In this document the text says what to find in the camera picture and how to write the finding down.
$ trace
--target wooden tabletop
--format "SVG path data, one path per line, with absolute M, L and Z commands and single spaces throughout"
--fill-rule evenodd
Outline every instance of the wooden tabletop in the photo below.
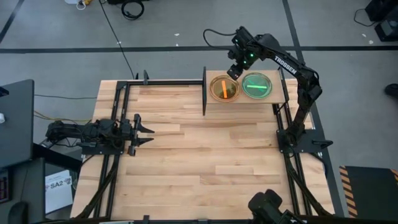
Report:
M 101 82 L 93 119 L 110 118 L 116 82 Z M 297 82 L 287 80 L 287 85 L 294 116 Z M 140 134 L 155 140 L 137 148 L 135 157 L 121 156 L 113 220 L 142 220 L 144 215 L 153 220 L 251 218 L 248 202 L 267 189 L 282 197 L 282 211 L 292 211 L 272 106 L 229 105 L 226 110 L 223 104 L 211 105 L 202 116 L 201 104 L 201 86 L 131 87 L 127 118 L 139 113 L 143 125 L 156 133 Z M 306 128 L 311 125 L 308 117 Z M 308 154 L 301 158 L 308 188 L 333 213 L 321 162 Z M 102 161 L 103 156 L 95 156 L 82 167 L 71 217 L 97 191 Z

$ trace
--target gray floor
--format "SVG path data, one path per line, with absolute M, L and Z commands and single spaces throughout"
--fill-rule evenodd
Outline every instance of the gray floor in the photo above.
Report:
M 289 0 L 301 46 L 396 45 L 380 42 L 372 27 L 353 22 L 354 11 L 368 2 Z M 0 1 L 0 27 L 16 4 L 17 0 Z M 134 22 L 125 20 L 117 7 L 104 5 L 124 47 L 202 46 L 203 29 L 232 33 L 239 26 L 253 34 L 271 33 L 281 45 L 293 45 L 282 1 L 144 4 L 143 17 Z M 364 14 L 358 19 L 369 22 Z M 230 38 L 210 34 L 209 41 L 228 45 Z M 97 0 L 84 11 L 63 0 L 26 0 L 0 43 L 0 49 L 82 47 L 118 47 Z M 304 52 L 303 56 L 320 74 L 324 92 L 317 105 L 326 138 L 335 142 L 329 149 L 333 165 L 398 169 L 398 101 L 383 93 L 386 85 L 398 82 L 397 52 Z M 134 72 L 146 69 L 151 78 L 200 78 L 203 66 L 226 70 L 232 64 L 222 51 L 128 52 L 126 57 Z M 72 97 L 96 96 L 100 80 L 131 78 L 121 53 L 0 54 L 0 68 L 2 85 L 32 78 L 38 94 Z M 253 68 L 277 65 L 257 62 Z M 35 109 L 53 117 L 90 119 L 94 105 L 94 100 L 35 98 Z M 48 124 L 35 119 L 35 142 L 43 140 Z

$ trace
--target green petri dish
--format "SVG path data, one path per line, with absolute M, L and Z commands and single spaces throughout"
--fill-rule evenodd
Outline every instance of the green petri dish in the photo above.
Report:
M 271 93 L 272 83 L 266 75 L 253 72 L 243 78 L 242 89 L 251 98 L 263 99 Z

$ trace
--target black metal frame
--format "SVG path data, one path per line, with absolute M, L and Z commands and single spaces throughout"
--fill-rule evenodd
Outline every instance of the black metal frame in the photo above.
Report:
M 280 73 L 280 79 L 282 82 L 282 88 L 284 91 L 284 96 L 285 96 L 285 103 L 282 104 L 282 106 L 279 106 L 279 104 L 272 104 L 272 108 L 274 110 L 274 114 L 277 118 L 277 124 L 278 124 L 278 130 L 281 130 L 284 128 L 283 126 L 283 121 L 282 121 L 282 115 L 281 115 L 281 110 L 285 110 L 285 115 L 287 118 L 288 124 L 292 122 L 292 117 L 290 114 L 289 110 L 289 95 L 287 91 L 287 85 L 285 82 L 285 76 L 283 73 L 282 68 L 278 68 L 278 71 Z M 120 99 L 120 94 L 121 90 L 124 88 L 124 99 L 123 99 L 123 107 L 122 107 L 122 112 L 121 112 L 121 119 L 126 118 L 127 114 L 127 105 L 129 101 L 129 92 L 130 92 L 130 87 L 132 86 L 142 86 L 142 85 L 201 85 L 202 86 L 202 100 L 203 100 L 203 115 L 205 115 L 206 111 L 206 67 L 203 68 L 203 79 L 201 80 L 150 80 L 148 74 L 146 71 L 144 71 L 144 79 L 143 80 L 131 80 L 131 81 L 118 81 L 116 84 L 116 93 L 114 96 L 114 103 L 113 103 L 113 108 L 112 108 L 112 115 L 111 119 L 116 119 L 116 112 L 118 110 L 118 104 L 119 104 L 119 99 Z M 316 110 L 316 106 L 314 106 L 315 110 L 312 109 L 312 116 L 313 116 L 313 123 L 315 127 L 317 128 L 317 131 L 320 132 L 320 135 L 323 135 L 323 130 L 322 126 L 320 124 L 319 120 L 319 115 Z M 293 205 L 293 210 L 294 214 L 299 215 L 300 214 L 300 209 L 299 209 L 299 203 L 297 200 L 297 192 L 295 189 L 295 182 L 294 179 L 290 176 L 288 169 L 289 169 L 289 164 L 291 164 L 290 161 L 290 156 L 288 152 L 283 152 L 283 157 L 285 161 L 285 167 L 287 171 L 287 178 L 288 178 L 288 183 L 289 183 L 289 190 L 290 190 L 290 196 L 292 200 L 292 205 Z M 296 163 L 296 170 L 299 179 L 301 180 L 301 183 L 305 185 L 305 178 L 303 174 L 303 169 L 302 169 L 302 163 L 300 159 L 300 154 L 299 153 L 293 153 L 293 157 Z M 113 160 L 113 166 L 116 166 L 116 175 L 111 180 L 110 187 L 109 187 L 109 195 L 108 195 L 108 201 L 106 205 L 106 215 L 105 217 L 110 219 L 111 218 L 111 213 L 112 213 L 112 207 L 113 207 L 113 198 L 114 198 L 114 191 L 115 191 L 115 186 L 116 186 L 116 178 L 117 178 L 117 167 L 119 165 L 120 161 L 120 155 L 115 155 L 114 160 Z M 103 165 L 101 169 L 101 175 L 99 178 L 99 187 L 104 184 L 104 180 L 106 177 L 106 173 L 108 171 L 108 164 L 109 164 L 109 155 L 104 155 L 103 159 Z M 331 170 L 331 165 L 330 164 L 325 164 L 325 166 L 328 170 Z M 304 196 L 304 207 L 305 207 L 305 213 L 306 215 L 311 215 L 312 214 L 312 209 L 310 206 L 310 203 L 308 201 L 308 198 Z M 95 210 L 94 210 L 94 218 L 98 218 L 100 216 L 100 208 L 101 208 L 101 199 L 98 201 L 96 204 Z M 135 220 L 134 223 L 147 223 L 148 222 L 148 217 L 143 218 L 143 220 Z M 247 224 L 250 222 L 250 220 L 156 220 L 156 221 L 150 221 L 151 223 L 195 223 L 197 224 L 198 222 L 203 222 L 203 223 L 244 223 Z

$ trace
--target wooden board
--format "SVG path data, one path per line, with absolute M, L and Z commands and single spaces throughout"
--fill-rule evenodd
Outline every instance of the wooden board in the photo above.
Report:
M 288 80 L 287 85 L 294 115 L 297 82 Z M 94 119 L 110 117 L 115 86 L 116 81 L 101 82 Z M 155 140 L 138 148 L 136 157 L 121 156 L 112 219 L 142 220 L 143 215 L 154 220 L 251 218 L 249 200 L 267 189 L 282 197 L 281 210 L 292 210 L 272 106 L 233 106 L 234 110 L 226 110 L 224 105 L 214 105 L 203 117 L 201 86 L 131 87 L 127 118 L 139 113 L 143 125 L 156 131 L 140 136 Z M 311 126 L 308 117 L 306 127 Z M 82 167 L 72 217 L 96 192 L 102 161 L 98 155 Z M 302 155 L 302 163 L 308 188 L 333 212 L 322 164 L 307 154 Z
M 262 73 L 265 74 L 269 80 L 272 83 L 272 91 L 271 93 L 263 98 L 263 99 L 253 99 L 249 96 L 247 96 L 243 90 L 242 90 L 242 80 L 243 78 L 252 72 L 258 72 L 258 73 Z M 285 102 L 285 96 L 284 96 L 284 91 L 282 88 L 282 82 L 280 81 L 280 75 L 279 75 L 279 71 L 278 70 L 261 70 L 261 71 L 254 71 L 254 70 L 250 70 L 250 71 L 243 71 L 241 77 L 237 80 L 237 82 L 239 83 L 239 87 L 241 88 L 241 92 L 239 94 L 239 96 L 232 102 L 229 103 L 222 103 L 220 101 L 217 101 L 216 99 L 214 99 L 211 96 L 210 93 L 210 83 L 211 81 L 220 76 L 220 75 L 227 75 L 226 71 L 206 71 L 206 92 L 207 92 L 207 103 L 209 104 L 223 104 L 223 105 L 229 105 L 229 104 L 241 104 L 241 103 L 284 103 Z

